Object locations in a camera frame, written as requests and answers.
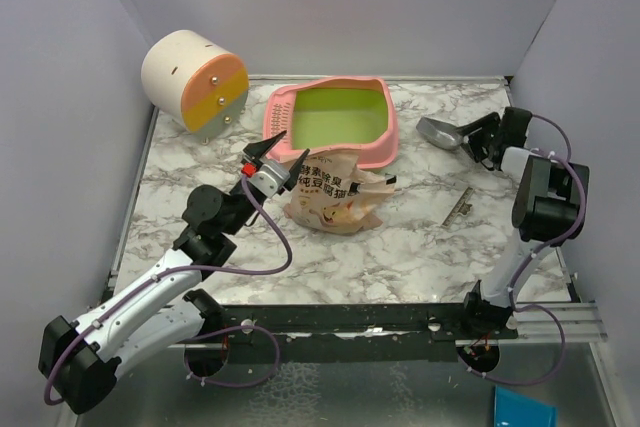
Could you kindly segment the grey metal litter scoop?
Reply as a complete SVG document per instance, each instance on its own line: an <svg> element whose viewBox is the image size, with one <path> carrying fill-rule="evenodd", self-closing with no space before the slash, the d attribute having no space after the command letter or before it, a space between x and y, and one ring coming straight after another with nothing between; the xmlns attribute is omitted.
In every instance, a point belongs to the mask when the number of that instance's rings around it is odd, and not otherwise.
<svg viewBox="0 0 640 427"><path fill-rule="evenodd" d="M458 149L470 134L467 126L455 126L428 117L418 121L416 130L428 143L445 151Z"/></svg>

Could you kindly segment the orange cat litter bag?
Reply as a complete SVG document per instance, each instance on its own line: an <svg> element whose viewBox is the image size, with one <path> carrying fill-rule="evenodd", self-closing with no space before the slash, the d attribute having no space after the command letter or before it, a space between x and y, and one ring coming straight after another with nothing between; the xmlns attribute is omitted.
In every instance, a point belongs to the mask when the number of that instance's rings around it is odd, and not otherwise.
<svg viewBox="0 0 640 427"><path fill-rule="evenodd" d="M376 209L393 196L397 178L360 169L358 158L350 149L308 156L284 215L303 227L339 235L381 226Z"/></svg>

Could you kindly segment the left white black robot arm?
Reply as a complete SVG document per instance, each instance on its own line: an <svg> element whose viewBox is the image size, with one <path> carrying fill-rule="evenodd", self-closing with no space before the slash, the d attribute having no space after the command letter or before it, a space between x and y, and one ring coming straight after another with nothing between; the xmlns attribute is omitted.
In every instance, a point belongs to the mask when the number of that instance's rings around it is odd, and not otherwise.
<svg viewBox="0 0 640 427"><path fill-rule="evenodd" d="M125 373L163 348L236 331L198 286L214 272L250 273L228 266L236 248L231 237L254 214L273 221L264 202L296 186L306 159L300 155L289 167L266 159L282 137L244 148L240 180L230 192L211 185L195 188L182 214L185 229L136 281L73 321L58 316L46 325L38 368L46 379L47 405L65 403L74 413L85 413Z"/></svg>

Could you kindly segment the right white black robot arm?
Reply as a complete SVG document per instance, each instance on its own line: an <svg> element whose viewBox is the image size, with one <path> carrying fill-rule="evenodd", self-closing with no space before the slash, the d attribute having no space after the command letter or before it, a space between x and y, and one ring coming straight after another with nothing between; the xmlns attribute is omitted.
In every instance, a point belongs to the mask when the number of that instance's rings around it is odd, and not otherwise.
<svg viewBox="0 0 640 427"><path fill-rule="evenodd" d="M459 314L461 330L472 338L504 328L539 264L584 226L590 168L569 156L527 149L529 124L535 117L528 110L507 107L470 133L472 158L488 161L490 170L509 174L519 183L507 247L465 295Z"/></svg>

